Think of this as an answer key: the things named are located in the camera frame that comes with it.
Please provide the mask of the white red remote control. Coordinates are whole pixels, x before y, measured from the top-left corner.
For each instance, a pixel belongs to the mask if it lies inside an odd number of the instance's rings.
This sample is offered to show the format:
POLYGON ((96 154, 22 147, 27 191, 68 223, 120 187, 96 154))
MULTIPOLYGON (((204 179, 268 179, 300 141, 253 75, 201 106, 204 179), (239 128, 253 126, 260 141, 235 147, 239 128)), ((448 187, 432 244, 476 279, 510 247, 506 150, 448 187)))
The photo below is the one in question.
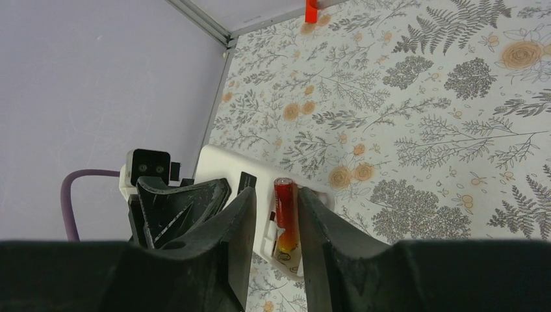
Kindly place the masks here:
POLYGON ((303 261, 301 249, 291 254, 277 251, 277 223, 274 217, 276 198, 274 181, 280 177, 293 180, 299 187, 307 187, 321 199, 326 207, 335 209, 335 193, 327 186, 311 181, 305 177, 291 174, 276 168, 267 162, 261 162, 218 146, 203 146, 199 154, 194 182, 196 184, 213 179, 225 178, 230 186, 229 201, 247 187, 256 191, 256 226, 253 243, 253 254, 263 258, 267 263, 294 281, 303 281, 303 261))

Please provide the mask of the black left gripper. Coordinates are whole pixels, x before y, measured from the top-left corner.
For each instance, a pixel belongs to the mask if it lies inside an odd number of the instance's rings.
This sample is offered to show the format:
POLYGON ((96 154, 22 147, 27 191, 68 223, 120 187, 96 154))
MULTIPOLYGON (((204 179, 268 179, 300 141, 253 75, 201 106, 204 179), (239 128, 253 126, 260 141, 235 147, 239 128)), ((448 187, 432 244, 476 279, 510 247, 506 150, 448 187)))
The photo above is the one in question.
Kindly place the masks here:
POLYGON ((139 177, 137 194, 128 199, 129 223, 135 244, 161 249, 217 215, 231 188, 227 179, 170 187, 159 177, 139 177))

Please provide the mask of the red orange battery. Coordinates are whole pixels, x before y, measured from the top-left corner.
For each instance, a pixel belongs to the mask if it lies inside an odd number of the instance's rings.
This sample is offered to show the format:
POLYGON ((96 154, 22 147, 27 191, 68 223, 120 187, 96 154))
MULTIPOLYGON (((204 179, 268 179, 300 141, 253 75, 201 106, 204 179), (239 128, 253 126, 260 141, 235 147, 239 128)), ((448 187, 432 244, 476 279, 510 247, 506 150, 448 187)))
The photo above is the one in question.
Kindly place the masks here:
POLYGON ((277 178, 274 181, 274 195, 277 249, 290 254, 300 242, 295 182, 288 177, 277 178))

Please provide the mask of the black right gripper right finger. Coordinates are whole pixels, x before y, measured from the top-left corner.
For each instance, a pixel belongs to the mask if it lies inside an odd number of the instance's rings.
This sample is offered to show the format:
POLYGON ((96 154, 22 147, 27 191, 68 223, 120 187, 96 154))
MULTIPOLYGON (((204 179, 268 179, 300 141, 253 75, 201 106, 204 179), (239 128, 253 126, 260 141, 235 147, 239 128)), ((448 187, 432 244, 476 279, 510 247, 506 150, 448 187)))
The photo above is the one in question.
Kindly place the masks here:
POLYGON ((403 240, 385 244, 298 193, 309 311, 549 311, 550 244, 403 240))

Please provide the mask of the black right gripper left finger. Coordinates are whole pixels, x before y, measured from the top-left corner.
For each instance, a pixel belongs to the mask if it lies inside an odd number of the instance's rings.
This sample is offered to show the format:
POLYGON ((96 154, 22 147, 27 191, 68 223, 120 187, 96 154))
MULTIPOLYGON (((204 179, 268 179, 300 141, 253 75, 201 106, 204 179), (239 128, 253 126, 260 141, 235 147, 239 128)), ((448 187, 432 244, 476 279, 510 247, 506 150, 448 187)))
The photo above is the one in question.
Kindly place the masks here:
POLYGON ((255 223, 248 187, 160 250, 122 241, 3 241, 1 310, 244 311, 255 223))

